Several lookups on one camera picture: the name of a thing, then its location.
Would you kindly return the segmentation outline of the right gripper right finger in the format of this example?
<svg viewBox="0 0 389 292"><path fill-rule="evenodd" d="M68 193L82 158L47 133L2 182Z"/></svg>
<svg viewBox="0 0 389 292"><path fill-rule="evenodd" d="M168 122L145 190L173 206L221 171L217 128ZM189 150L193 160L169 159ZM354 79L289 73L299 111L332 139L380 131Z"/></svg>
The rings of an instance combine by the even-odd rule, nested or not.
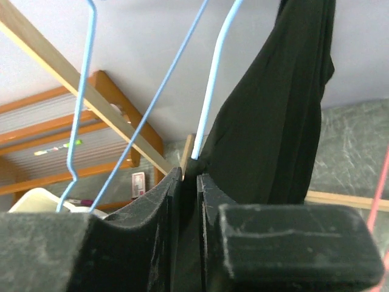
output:
<svg viewBox="0 0 389 292"><path fill-rule="evenodd" d="M209 175L197 193L203 291L364 291L384 276L351 207L238 204Z"/></svg>

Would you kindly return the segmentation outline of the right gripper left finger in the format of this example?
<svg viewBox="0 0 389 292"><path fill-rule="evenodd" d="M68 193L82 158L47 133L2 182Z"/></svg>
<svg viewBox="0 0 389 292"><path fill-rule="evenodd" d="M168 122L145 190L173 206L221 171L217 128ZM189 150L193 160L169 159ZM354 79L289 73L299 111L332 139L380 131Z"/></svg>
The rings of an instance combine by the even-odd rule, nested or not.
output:
<svg viewBox="0 0 389 292"><path fill-rule="evenodd" d="M2 291L171 291L182 171L102 219L1 214Z"/></svg>

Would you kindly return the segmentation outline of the black t shirt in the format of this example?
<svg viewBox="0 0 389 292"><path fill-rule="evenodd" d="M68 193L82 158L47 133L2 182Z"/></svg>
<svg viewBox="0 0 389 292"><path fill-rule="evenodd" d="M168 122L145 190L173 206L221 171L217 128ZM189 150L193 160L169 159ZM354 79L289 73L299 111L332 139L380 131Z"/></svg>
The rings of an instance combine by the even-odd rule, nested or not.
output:
<svg viewBox="0 0 389 292"><path fill-rule="evenodd" d="M334 73L334 1L282 1L273 30L190 160L180 223L193 217L196 177L207 173L243 204L301 204L311 181L321 101Z"/></svg>

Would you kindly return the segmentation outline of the blue hanger holding black shirt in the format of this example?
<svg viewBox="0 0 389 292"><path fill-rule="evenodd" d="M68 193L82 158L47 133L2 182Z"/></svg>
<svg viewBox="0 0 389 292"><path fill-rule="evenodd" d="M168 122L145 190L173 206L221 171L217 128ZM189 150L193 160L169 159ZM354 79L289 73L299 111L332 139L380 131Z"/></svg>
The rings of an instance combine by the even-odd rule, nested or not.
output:
<svg viewBox="0 0 389 292"><path fill-rule="evenodd" d="M216 76L218 73L219 62L221 58L222 47L224 45L225 38L230 29L231 23L233 22L238 10L243 3L243 0L235 0L221 26L218 37L216 39L215 48L213 51L212 62L210 66L210 72L208 77L208 82L205 90L204 102L201 110L201 115L199 118L198 129L196 132L196 137L194 140L194 146L191 153L191 158L197 160L199 157L199 152L202 145L202 140L204 137L205 126L207 124L208 114L211 107L213 91L216 83Z"/></svg>

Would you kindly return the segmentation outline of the pink wire hanger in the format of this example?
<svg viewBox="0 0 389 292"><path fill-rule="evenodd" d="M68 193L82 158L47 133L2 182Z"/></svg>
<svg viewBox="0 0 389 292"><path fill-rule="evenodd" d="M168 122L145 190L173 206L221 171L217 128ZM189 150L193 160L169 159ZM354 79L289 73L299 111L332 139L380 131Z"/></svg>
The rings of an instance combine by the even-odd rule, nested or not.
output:
<svg viewBox="0 0 389 292"><path fill-rule="evenodd" d="M376 187L373 202L371 205L370 213L369 213L369 216L367 219L367 227L372 234L373 234L373 230L374 230L374 226L375 226L377 213L379 210L379 205L380 205L382 193L383 193L384 187L385 187L387 173L388 173L388 145L387 145L387 150L386 150L386 154L384 157L384 163L382 166L380 177L379 177L378 182L377 182L377 187ZM385 272L384 272L384 276L381 278L380 283L377 286L373 287L370 291L372 291L372 292L380 291L380 289L382 288L382 286L384 284L384 280L385 280L384 277L385 277L385 274L388 272L388 250L386 251L386 254L384 256L384 267L385 267Z"/></svg>

